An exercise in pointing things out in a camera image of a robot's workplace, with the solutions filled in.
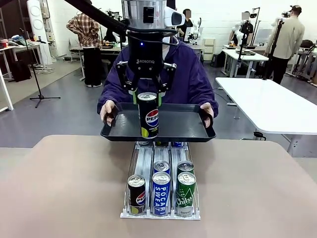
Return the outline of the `black microphone stand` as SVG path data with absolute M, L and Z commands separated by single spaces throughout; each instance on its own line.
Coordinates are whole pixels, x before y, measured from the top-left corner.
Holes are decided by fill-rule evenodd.
M 29 47 L 28 47 L 28 44 L 27 44 L 27 40 L 26 40 L 26 31 L 25 29 L 22 29 L 22 28 L 19 28 L 19 30 L 21 31 L 21 33 L 23 34 L 23 38 L 24 38 L 24 42 L 25 42 L 25 46 L 26 46 L 26 49 L 27 49 L 27 52 L 29 54 L 29 57 L 30 57 L 30 61 L 31 61 L 31 69 L 33 71 L 33 75 L 34 75 L 34 78 L 35 78 L 35 81 L 36 81 L 36 85 L 37 85 L 37 89 L 38 89 L 38 96 L 37 97 L 31 97 L 29 98 L 30 100 L 38 100 L 35 108 L 37 109 L 38 106 L 40 105 L 40 103 L 43 101 L 43 100 L 48 100 L 48 99 L 61 99 L 61 97 L 45 97 L 42 92 L 41 92 L 41 88 L 39 86 L 39 82 L 38 82 L 38 79 L 37 79 L 37 75 L 35 73 L 35 68 L 34 68 L 34 65 L 33 65 L 33 57 L 32 57 L 32 54 L 31 54 L 31 51 L 29 50 Z

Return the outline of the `person's left hand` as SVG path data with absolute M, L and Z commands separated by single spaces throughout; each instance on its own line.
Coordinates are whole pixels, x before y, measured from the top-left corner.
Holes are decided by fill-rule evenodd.
M 207 114 L 209 114 L 212 118 L 214 118 L 214 112 L 211 104 L 209 102 L 206 102 L 200 106 L 200 108 L 205 111 Z

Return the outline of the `white tower air conditioner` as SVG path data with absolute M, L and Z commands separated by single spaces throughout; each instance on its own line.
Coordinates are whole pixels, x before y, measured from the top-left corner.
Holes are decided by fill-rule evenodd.
M 52 57 L 49 49 L 49 42 L 47 39 L 44 20 L 42 16 L 40 2 L 38 0 L 27 0 L 27 9 L 33 36 L 40 42 L 41 57 L 43 64 L 52 64 Z

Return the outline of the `person in plaid shirt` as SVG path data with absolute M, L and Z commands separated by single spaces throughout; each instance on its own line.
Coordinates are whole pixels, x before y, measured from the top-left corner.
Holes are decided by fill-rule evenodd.
M 78 37 L 83 49 L 85 85 L 90 88 L 102 86 L 101 43 L 99 24 L 84 13 L 70 19 L 66 28 Z

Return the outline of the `white desk with black mat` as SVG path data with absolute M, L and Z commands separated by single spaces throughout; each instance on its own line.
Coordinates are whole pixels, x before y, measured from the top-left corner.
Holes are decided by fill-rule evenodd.
M 248 55 L 241 55 L 239 56 L 239 52 L 234 49 L 222 49 L 222 52 L 225 53 L 225 62 L 224 62 L 224 67 L 222 69 L 222 73 L 230 78 L 236 77 L 237 76 L 237 71 L 238 71 L 238 61 L 241 59 L 241 63 L 245 62 L 248 66 L 247 73 L 246 73 L 246 78 L 249 78 L 251 75 L 252 71 L 255 71 L 253 66 L 257 62 L 265 62 L 268 61 L 269 58 L 265 57 L 263 55 L 254 53 L 251 51 L 251 54 Z

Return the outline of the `clear three-lane can rack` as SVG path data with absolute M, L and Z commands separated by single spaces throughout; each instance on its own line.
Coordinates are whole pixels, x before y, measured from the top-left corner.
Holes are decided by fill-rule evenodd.
M 169 195 L 165 207 L 166 214 L 159 216 L 155 214 L 154 189 L 152 176 L 154 174 L 154 163 L 162 159 L 168 159 L 171 176 Z M 167 147 L 152 145 L 140 145 L 135 143 L 133 149 L 128 176 L 140 175 L 145 179 L 145 209 L 140 214 L 133 214 L 130 205 L 130 190 L 126 185 L 124 195 L 123 211 L 121 218 L 129 219 L 166 219 L 166 220 L 200 220 L 199 210 L 199 191 L 195 187 L 193 192 L 193 204 L 190 206 L 190 214 L 181 216 L 176 207 L 176 188 L 177 188 L 177 166 L 180 162 L 192 162 L 190 148 L 187 142 L 182 147 L 173 147 L 171 143 Z

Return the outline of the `person's left forearm purple sleeve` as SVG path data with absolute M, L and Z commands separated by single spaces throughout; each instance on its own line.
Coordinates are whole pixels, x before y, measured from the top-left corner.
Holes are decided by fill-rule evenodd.
M 218 116 L 218 102 L 215 99 L 213 91 L 208 91 L 202 95 L 202 104 L 209 102 L 213 108 L 214 118 Z

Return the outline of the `person with black shirt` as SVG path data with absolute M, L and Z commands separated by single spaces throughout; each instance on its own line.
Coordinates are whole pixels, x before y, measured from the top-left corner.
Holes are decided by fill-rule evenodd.
M 241 26 L 240 31 L 247 35 L 244 44 L 249 45 L 253 36 L 254 27 L 253 24 L 250 22 L 250 12 L 245 11 L 243 16 L 244 24 Z

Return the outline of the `grey drawer unit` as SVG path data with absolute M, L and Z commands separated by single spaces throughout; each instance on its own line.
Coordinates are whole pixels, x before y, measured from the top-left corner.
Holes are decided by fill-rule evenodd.
M 215 38 L 205 38 L 203 40 L 203 59 L 204 61 L 212 61 L 214 54 Z

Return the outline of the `person's right hand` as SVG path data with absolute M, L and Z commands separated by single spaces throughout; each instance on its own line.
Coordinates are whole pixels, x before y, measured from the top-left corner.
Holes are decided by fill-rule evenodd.
M 107 100 L 105 104 L 102 106 L 101 111 L 100 111 L 100 117 L 101 120 L 104 123 L 107 123 L 109 126 L 111 126 L 111 122 L 113 118 L 111 118 L 109 115 L 112 112 L 112 109 L 115 107 L 115 103 L 112 100 Z

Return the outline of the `black plastic serving tray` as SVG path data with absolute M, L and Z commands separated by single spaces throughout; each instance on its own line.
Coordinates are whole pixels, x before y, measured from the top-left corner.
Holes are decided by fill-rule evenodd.
M 208 142 L 216 137 L 212 126 L 206 128 L 206 117 L 199 105 L 162 104 L 158 109 L 159 132 L 153 141 Z M 101 136 L 110 141 L 147 141 L 141 136 L 138 106 L 119 103 L 115 126 L 105 124 Z

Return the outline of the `black bag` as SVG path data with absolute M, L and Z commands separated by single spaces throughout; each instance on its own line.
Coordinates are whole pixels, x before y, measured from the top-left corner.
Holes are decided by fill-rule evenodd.
M 11 65 L 11 73 L 15 82 L 32 78 L 30 69 L 22 60 L 14 61 Z

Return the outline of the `large white table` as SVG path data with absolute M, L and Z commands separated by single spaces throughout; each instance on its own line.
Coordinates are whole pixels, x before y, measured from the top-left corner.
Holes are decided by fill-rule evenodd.
M 317 105 L 273 82 L 256 78 L 217 77 L 237 112 L 255 129 L 267 134 L 291 135 L 287 152 L 293 155 L 304 135 L 317 135 Z

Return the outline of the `person in beige jacket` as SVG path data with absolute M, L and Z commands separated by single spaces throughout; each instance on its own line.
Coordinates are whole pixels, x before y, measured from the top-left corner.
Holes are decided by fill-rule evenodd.
M 277 30 L 273 29 L 273 33 L 268 40 L 267 48 L 264 52 L 265 56 L 272 56 L 271 65 L 268 68 L 267 77 L 273 74 L 273 81 L 280 84 L 287 69 L 288 62 L 299 49 L 305 32 L 304 25 L 299 20 L 302 8 L 299 5 L 291 6 L 290 17 L 284 20 L 281 26 L 279 36 L 276 42 L 276 48 L 271 53 L 274 35 Z

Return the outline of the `person in purple jacket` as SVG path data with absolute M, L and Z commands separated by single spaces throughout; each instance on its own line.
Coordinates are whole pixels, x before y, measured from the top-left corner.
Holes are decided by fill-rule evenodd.
M 171 90 L 162 97 L 164 104 L 196 104 L 201 106 L 202 95 L 213 91 L 203 64 L 194 50 L 183 42 L 176 46 L 163 46 L 163 58 L 166 63 L 177 65 Z M 120 94 L 117 103 L 132 103 L 132 95 L 122 88 L 115 65 L 129 60 L 129 48 L 126 46 L 119 53 L 108 73 L 106 81 L 116 84 Z

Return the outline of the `standing person black t-shirt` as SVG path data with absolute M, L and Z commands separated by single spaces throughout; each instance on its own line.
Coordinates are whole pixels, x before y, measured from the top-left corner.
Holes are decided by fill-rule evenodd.
M 179 37 L 182 38 L 182 41 L 185 42 L 185 33 L 187 28 L 193 27 L 193 23 L 191 21 L 191 10 L 190 9 L 184 9 L 183 14 L 185 15 L 185 22 L 183 25 L 178 26 L 177 30 L 179 33 Z

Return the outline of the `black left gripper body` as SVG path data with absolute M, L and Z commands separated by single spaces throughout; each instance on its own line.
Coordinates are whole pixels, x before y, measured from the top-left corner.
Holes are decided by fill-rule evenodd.
M 152 79 L 163 69 L 162 32 L 128 32 L 128 67 L 138 78 Z

